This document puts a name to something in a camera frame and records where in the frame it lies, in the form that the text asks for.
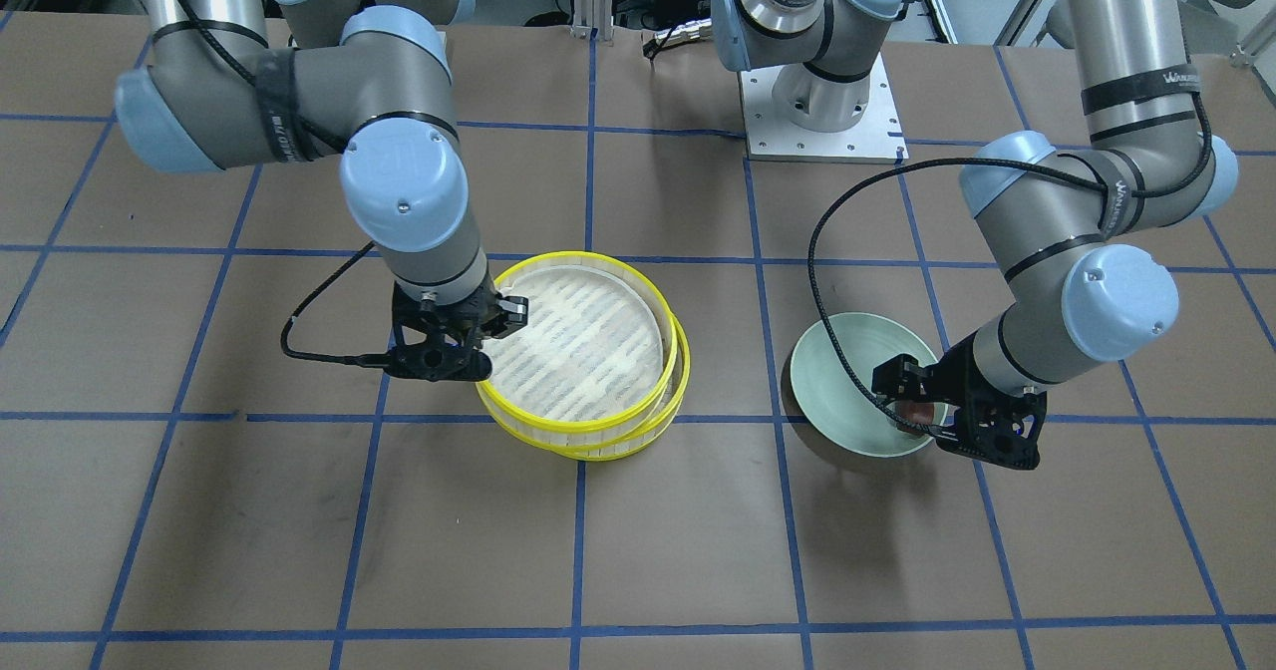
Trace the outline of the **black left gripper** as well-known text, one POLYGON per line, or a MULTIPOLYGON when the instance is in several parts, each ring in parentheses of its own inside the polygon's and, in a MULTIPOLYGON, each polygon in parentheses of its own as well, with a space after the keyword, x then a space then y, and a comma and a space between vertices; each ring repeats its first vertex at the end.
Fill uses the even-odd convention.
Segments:
POLYGON ((874 405, 896 422, 898 399, 937 406, 935 422, 912 425, 940 449, 1003 468, 1032 471, 1041 459, 1037 442, 1048 420, 1048 392, 1009 396, 979 370, 971 339, 962 339, 935 364, 923 366, 898 355, 873 371, 874 405))

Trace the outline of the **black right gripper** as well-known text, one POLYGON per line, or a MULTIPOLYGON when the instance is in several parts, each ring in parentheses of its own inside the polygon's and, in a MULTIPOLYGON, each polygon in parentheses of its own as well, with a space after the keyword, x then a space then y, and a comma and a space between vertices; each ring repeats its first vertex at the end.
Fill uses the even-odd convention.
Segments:
POLYGON ((390 302, 393 348, 387 361, 392 378, 425 382, 487 380, 493 360, 484 339, 501 339, 528 324, 530 299, 505 296, 491 283, 450 305, 412 299, 393 288, 390 302))

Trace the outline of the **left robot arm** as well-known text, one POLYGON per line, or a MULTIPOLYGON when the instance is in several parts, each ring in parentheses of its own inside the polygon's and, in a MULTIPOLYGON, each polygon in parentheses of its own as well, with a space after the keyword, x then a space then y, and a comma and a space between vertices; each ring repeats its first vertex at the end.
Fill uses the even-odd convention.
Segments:
MULTIPOLYGON (((1208 125, 1176 0, 1067 1, 1088 147, 1062 152, 1016 131, 953 161, 1012 305, 938 361, 900 352, 864 379, 810 277, 815 334, 837 362, 826 379, 849 385, 852 428, 1034 470, 1049 392, 1129 359, 1174 324, 1171 274, 1119 237, 1217 209, 1235 191, 1236 154, 1208 125)), ((833 135, 869 110, 873 66, 903 3, 709 0, 709 13, 725 69, 778 70, 769 110, 833 135)))

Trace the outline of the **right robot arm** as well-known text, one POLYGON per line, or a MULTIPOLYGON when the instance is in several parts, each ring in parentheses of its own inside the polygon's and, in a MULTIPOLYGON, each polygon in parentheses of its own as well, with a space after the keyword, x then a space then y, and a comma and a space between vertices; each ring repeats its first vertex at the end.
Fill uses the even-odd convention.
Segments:
POLYGON ((475 0, 145 0, 154 60, 115 89, 151 168, 213 174, 334 156, 355 223, 396 278, 390 343, 292 357, 427 382, 484 382, 486 339, 527 325, 493 285, 456 128, 443 24, 475 0))

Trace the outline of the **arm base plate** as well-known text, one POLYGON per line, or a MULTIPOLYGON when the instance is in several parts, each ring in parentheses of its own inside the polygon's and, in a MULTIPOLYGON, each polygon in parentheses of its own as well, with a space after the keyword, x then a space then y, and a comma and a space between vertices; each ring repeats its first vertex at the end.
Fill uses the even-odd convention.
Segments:
POLYGON ((740 71, 748 157, 760 162, 902 163, 910 158, 884 65, 835 83, 804 65, 740 71))

